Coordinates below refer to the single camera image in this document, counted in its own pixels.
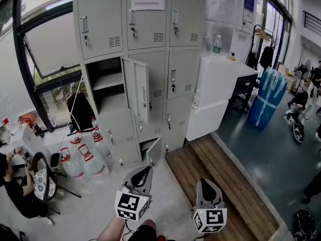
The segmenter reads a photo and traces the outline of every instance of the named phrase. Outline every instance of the chair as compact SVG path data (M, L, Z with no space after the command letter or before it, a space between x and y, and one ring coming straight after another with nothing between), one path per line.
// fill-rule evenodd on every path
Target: chair
M39 170L38 164L41 159L45 163L45 169ZM81 198L80 195L75 194L58 184L56 175L60 175L63 177L67 177L67 176L60 174L58 172L52 172L51 168L48 165L47 159L43 153L38 152L34 155L32 159L32 169L35 173L34 182L33 182L34 193L35 193L35 196L41 202L47 202L52 200L55 197L58 188L63 189L66 192Z

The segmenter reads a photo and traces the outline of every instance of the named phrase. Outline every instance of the cardboard box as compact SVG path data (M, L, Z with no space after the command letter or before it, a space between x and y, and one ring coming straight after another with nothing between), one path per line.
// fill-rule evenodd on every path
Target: cardboard box
M282 75L286 77L289 75L289 69L286 68L284 65L279 65L278 72L280 72Z

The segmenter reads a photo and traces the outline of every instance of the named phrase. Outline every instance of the scooter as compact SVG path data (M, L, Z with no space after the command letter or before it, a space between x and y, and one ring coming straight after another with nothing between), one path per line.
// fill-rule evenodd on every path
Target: scooter
M295 113L289 113L284 118L292 128L294 140L299 144L303 143L305 117L302 114L298 114L295 112Z

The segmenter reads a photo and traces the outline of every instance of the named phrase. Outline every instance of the concrete floor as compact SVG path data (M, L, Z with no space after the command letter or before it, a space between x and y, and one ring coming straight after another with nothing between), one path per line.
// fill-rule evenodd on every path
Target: concrete floor
M85 183L66 181L58 176L58 183L80 193L82 198L66 192L57 194L51 206L58 208L61 215L51 216L54 227L46 225L41 218L24 218L12 204L5 188L1 187L0 223L9 226L16 234L19 230L25 232L32 241L97 238L114 215L116 191L129 171L111 171L110 176L101 182L92 179ZM156 222L158 234L177 241L189 241L199 236L191 218L192 208L164 158L154 167L150 193L152 203L140 223L150 218ZM128 226L136 230L138 223L131 221Z
M297 144L283 118L292 98L285 93L263 131L247 122L247 113L240 115L236 110L226 113L216 131L265 192L289 229L292 229L293 214L301 208L309 207L314 212L316 225L321 221L321 194L314 196L309 205L302 203L305 187L321 170L317 153L321 144L314 137L321 118L315 116L318 109L315 104L310 111L313 116L304 128L304 143Z

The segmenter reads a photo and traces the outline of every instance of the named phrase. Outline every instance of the hand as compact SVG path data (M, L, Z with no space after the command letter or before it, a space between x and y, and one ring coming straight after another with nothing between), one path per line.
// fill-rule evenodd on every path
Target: hand
M23 151L23 148L22 147L16 147L15 148L15 154L19 154Z

